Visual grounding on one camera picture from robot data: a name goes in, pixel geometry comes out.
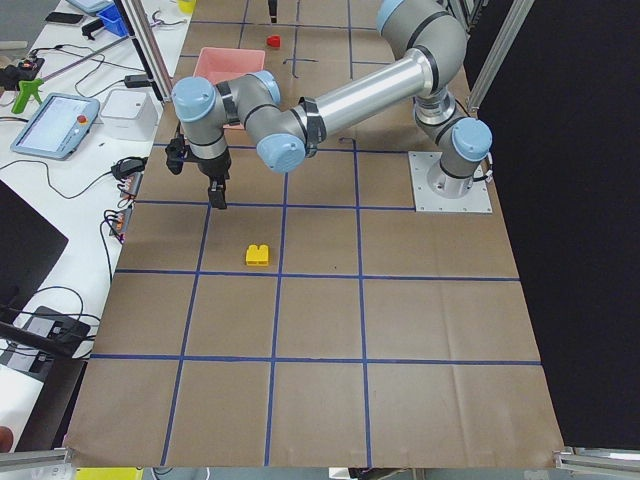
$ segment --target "green handle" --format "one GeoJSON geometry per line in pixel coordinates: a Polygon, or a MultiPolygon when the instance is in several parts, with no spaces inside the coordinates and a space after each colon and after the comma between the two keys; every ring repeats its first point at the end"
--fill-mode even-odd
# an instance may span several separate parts
{"type": "Polygon", "coordinates": [[[41,78],[36,78],[35,80],[20,80],[18,82],[18,88],[20,89],[20,93],[18,94],[18,98],[13,103],[13,108],[11,109],[11,113],[22,113],[24,112],[25,107],[27,106],[27,102],[29,98],[33,95],[38,103],[42,103],[42,99],[40,98],[40,93],[38,92],[38,88],[44,82],[41,78]]]}

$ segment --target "pink plastic container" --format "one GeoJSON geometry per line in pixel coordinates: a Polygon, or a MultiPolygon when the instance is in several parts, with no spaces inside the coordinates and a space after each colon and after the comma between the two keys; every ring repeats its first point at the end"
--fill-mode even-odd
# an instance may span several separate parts
{"type": "MultiPolygon", "coordinates": [[[[204,77],[214,85],[233,80],[247,73],[263,70],[264,56],[264,50],[204,47],[200,50],[193,76],[204,77]]],[[[225,128],[242,130],[244,127],[227,125],[225,128]]]]}

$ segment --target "white table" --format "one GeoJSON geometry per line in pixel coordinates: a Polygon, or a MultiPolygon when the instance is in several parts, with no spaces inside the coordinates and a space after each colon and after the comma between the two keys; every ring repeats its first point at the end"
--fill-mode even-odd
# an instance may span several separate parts
{"type": "MultiPolygon", "coordinates": [[[[160,9],[161,18],[167,22],[174,22],[184,18],[187,20],[185,23],[176,26],[156,27],[153,30],[169,74],[173,75],[187,34],[190,18],[185,17],[171,0],[143,0],[143,5],[149,17],[154,11],[160,9]]],[[[64,0],[60,2],[57,10],[77,13],[77,10],[64,0]]],[[[86,22],[92,20],[93,18],[89,17],[86,22]]],[[[81,35],[78,26],[69,27],[48,24],[42,30],[33,48],[53,47],[54,45],[68,43],[88,46],[95,50],[117,39],[118,37],[112,33],[102,31],[96,34],[95,41],[89,41],[81,35]]],[[[80,50],[73,47],[65,48],[83,55],[88,53],[88,50],[80,50]]],[[[78,59],[77,57],[51,51],[42,51],[39,55],[45,58],[45,64],[40,76],[55,72],[78,59]]],[[[142,68],[130,41],[122,42],[107,50],[105,57],[109,62],[142,68]]],[[[95,62],[85,62],[60,77],[46,82],[41,88],[41,97],[44,99],[51,92],[75,95],[74,84],[95,68],[96,65],[95,62]]],[[[124,78],[125,75],[136,73],[141,72],[102,65],[98,73],[82,82],[79,88],[83,94],[91,95],[110,83],[124,78]]],[[[124,85],[119,84],[112,88],[124,88],[124,85]]],[[[104,102],[110,90],[105,91],[96,98],[104,102]]],[[[161,104],[155,99],[150,88],[147,88],[147,91],[153,98],[158,112],[161,113],[161,104]]],[[[0,98],[0,104],[8,103],[12,97],[13,92],[5,92],[0,98]]],[[[27,105],[25,112],[17,116],[30,118],[37,107],[37,103],[31,101],[27,105]]],[[[11,106],[0,107],[0,116],[12,115],[10,110],[11,106]]],[[[67,160],[47,160],[16,154],[9,150],[11,142],[13,142],[23,126],[24,124],[21,122],[1,123],[0,167],[18,159],[45,160],[49,165],[51,183],[67,195],[75,194],[82,190],[93,179],[109,170],[117,160],[123,157],[147,156],[153,146],[153,135],[148,141],[143,142],[116,140],[108,135],[104,125],[97,123],[92,126],[91,132],[80,144],[78,150],[67,160]]],[[[100,316],[109,292],[110,283],[106,253],[98,226],[103,219],[103,211],[116,209],[120,199],[120,192],[116,188],[116,180],[111,176],[106,177],[82,196],[73,200],[65,200],[47,186],[46,172],[43,165],[16,164],[0,171],[0,179],[69,239],[64,253],[42,284],[42,287],[61,285],[73,288],[82,296],[85,312],[100,316]]],[[[111,263],[115,266],[121,247],[114,238],[107,236],[106,227],[104,227],[104,232],[111,263]]],[[[78,299],[72,293],[59,289],[38,294],[26,305],[25,310],[33,311],[41,305],[46,305],[49,308],[65,313],[76,313],[79,307],[78,299]]],[[[29,315],[20,315],[15,324],[23,326],[28,318],[29,315]]],[[[86,319],[85,321],[91,325],[95,323],[92,323],[91,319],[86,319]]],[[[94,334],[96,330],[96,328],[92,328],[90,334],[94,334]]],[[[6,342],[0,340],[0,348],[4,348],[5,345],[6,342]]],[[[75,356],[85,355],[90,348],[90,342],[84,342],[75,356]]],[[[8,426],[14,432],[14,448],[20,439],[41,387],[42,384],[40,382],[0,366],[0,392],[3,392],[0,395],[0,425],[8,426]]]]}

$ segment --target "tablet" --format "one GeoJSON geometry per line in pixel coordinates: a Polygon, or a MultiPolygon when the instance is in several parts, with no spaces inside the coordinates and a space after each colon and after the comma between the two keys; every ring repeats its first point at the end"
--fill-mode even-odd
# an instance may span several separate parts
{"type": "Polygon", "coordinates": [[[99,110],[100,102],[95,98],[51,93],[11,144],[11,150],[63,160],[89,133],[99,110]]]}

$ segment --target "blue joint cap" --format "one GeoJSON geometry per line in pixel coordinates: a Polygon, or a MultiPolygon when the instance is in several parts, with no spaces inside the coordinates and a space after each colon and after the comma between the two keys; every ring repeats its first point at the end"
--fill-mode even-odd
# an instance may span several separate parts
{"type": "Polygon", "coordinates": [[[451,141],[462,158],[469,162],[479,162],[489,153],[493,136],[483,121],[463,118],[453,126],[451,141]]]}
{"type": "Polygon", "coordinates": [[[271,72],[267,70],[261,70],[259,72],[250,73],[249,75],[253,75],[258,80],[260,80],[269,93],[271,94],[271,98],[273,99],[273,103],[276,105],[280,105],[280,89],[278,88],[278,82],[276,82],[275,77],[271,74],[271,72]]]}
{"type": "Polygon", "coordinates": [[[202,77],[186,77],[171,92],[176,115],[181,122],[195,122],[211,111],[216,103],[216,90],[202,77]]]}
{"type": "Polygon", "coordinates": [[[304,143],[290,133],[274,133],[257,145],[258,155],[274,172],[287,173],[304,161],[304,143]]]}
{"type": "Polygon", "coordinates": [[[389,17],[393,12],[395,12],[396,8],[398,8],[402,2],[404,2],[404,0],[384,0],[382,2],[380,10],[378,10],[378,18],[376,19],[378,33],[382,33],[385,23],[387,23],[389,17]]]}

